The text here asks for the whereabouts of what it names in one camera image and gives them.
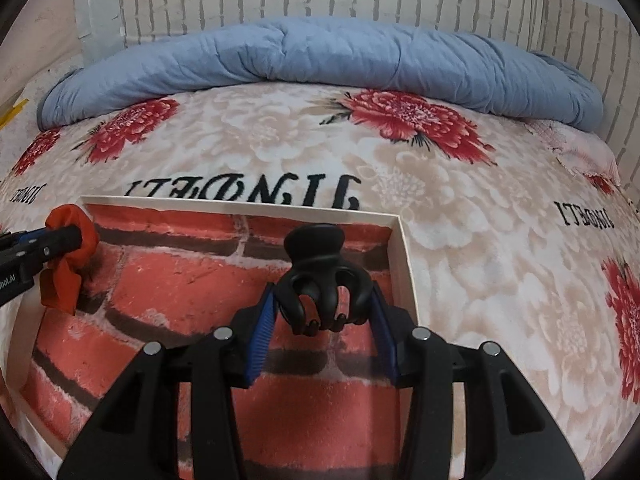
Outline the orange fabric scrunchie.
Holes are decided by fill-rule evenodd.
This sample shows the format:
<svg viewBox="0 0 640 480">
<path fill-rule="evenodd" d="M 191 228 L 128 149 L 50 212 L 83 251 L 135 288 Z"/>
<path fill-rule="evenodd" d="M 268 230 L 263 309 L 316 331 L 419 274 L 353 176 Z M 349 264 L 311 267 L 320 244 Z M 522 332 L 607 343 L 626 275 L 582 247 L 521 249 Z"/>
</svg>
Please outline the orange fabric scrunchie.
<svg viewBox="0 0 640 480">
<path fill-rule="evenodd" d="M 40 299 L 43 307 L 74 315 L 81 288 L 80 271 L 96 253 L 100 238 L 92 220 L 77 205 L 58 206 L 48 215 L 46 228 L 49 231 L 66 226 L 79 229 L 80 246 L 49 262 L 40 273 Z"/>
</svg>

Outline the black hair claw clip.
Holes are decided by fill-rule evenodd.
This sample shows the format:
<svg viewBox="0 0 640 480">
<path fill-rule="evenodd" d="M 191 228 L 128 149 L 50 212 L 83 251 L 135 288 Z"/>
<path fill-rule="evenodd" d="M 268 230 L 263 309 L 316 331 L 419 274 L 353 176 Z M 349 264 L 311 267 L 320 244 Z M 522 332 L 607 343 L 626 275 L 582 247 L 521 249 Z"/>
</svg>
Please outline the black hair claw clip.
<svg viewBox="0 0 640 480">
<path fill-rule="evenodd" d="M 344 231 L 329 223 L 289 232 L 283 247 L 291 267 L 277 282 L 274 298 L 295 335 L 339 333 L 367 322 L 373 295 L 369 273 L 342 255 Z"/>
</svg>

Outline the yellow tape strip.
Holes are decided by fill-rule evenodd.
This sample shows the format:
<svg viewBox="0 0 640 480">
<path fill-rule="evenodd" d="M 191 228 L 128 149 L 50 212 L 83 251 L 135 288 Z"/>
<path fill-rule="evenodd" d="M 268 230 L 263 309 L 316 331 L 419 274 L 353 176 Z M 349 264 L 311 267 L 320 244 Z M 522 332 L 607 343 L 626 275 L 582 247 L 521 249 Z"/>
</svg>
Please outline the yellow tape strip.
<svg viewBox="0 0 640 480">
<path fill-rule="evenodd" d="M 0 128 L 4 128 L 9 122 L 12 122 L 14 117 L 21 113 L 25 105 L 29 102 L 29 99 L 22 99 L 20 102 L 14 104 L 0 117 Z"/>
</svg>

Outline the white tray brick-pattern liner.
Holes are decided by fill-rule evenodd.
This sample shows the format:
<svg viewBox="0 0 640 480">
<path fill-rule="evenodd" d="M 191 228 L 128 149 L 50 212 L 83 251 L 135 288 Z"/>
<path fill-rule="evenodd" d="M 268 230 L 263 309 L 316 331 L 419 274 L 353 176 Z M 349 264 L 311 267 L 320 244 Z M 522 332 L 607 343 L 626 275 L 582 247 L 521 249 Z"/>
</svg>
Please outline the white tray brick-pattern liner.
<svg viewBox="0 0 640 480">
<path fill-rule="evenodd" d="M 76 312 L 43 307 L 32 289 L 1 324 L 17 431 L 49 476 L 138 350 L 192 344 L 254 304 L 288 268 L 282 243 L 296 226 L 337 224 L 344 257 L 389 302 L 416 305 L 394 214 L 133 197 L 82 206 L 101 241 Z M 262 377 L 233 400 L 253 478 L 393 477 L 408 396 L 384 377 L 366 326 L 309 338 L 278 321 Z"/>
</svg>

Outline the floral fleece blanket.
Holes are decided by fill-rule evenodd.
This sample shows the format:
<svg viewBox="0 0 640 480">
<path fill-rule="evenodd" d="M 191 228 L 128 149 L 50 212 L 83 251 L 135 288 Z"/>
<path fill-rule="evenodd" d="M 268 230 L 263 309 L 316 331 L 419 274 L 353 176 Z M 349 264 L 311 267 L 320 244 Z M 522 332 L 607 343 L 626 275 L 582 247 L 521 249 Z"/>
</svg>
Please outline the floral fleece blanket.
<svg viewBox="0 0 640 480">
<path fill-rule="evenodd" d="M 600 476 L 639 416 L 639 215 L 596 136 L 415 93 L 262 81 L 42 130 L 1 181 L 3 232 L 85 197 L 394 214 L 420 324 L 495 340 Z"/>
</svg>

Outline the clear plastic sheet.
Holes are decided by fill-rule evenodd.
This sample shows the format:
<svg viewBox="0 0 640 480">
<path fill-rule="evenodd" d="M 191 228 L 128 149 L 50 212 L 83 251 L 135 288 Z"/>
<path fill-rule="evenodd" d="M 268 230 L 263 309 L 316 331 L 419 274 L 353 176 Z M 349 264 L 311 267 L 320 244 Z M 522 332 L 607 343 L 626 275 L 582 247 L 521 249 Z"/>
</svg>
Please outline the clear plastic sheet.
<svg viewBox="0 0 640 480">
<path fill-rule="evenodd" d="M 74 8 L 85 66 L 125 49 L 119 0 L 74 0 Z"/>
</svg>

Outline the rolled blue quilt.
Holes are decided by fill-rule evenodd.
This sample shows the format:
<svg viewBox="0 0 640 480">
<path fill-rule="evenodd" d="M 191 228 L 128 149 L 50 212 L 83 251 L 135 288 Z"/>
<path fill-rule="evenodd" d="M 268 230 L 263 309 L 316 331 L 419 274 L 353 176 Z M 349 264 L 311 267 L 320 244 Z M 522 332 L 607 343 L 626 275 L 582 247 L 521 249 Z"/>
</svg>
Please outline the rolled blue quilt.
<svg viewBox="0 0 640 480">
<path fill-rule="evenodd" d="M 600 90 L 541 52 L 469 32 L 358 18 L 275 18 L 138 44 L 71 73 L 40 101 L 37 125 L 64 127 L 175 93 L 262 81 L 394 90 L 582 131 Z"/>
</svg>

